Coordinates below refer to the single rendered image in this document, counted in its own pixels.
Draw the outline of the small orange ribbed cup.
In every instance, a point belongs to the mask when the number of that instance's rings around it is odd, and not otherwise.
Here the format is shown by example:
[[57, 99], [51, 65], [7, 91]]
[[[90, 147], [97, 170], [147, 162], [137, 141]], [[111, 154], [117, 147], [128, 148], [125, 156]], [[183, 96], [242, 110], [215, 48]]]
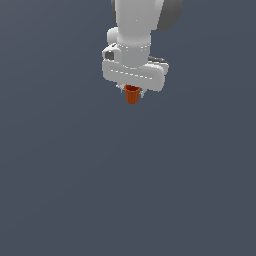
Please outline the small orange ribbed cup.
[[124, 86], [124, 90], [126, 94], [126, 101], [129, 104], [136, 104], [139, 98], [140, 87], [126, 84]]

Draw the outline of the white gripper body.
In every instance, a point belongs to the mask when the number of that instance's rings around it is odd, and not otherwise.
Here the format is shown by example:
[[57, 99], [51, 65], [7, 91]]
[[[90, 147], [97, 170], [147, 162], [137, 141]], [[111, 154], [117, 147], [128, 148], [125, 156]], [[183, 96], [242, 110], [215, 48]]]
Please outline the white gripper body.
[[126, 67], [121, 61], [121, 49], [109, 45], [102, 51], [102, 72], [106, 80], [118, 85], [133, 85], [144, 91], [161, 91], [169, 64], [161, 58], [148, 57], [148, 62], [138, 68]]

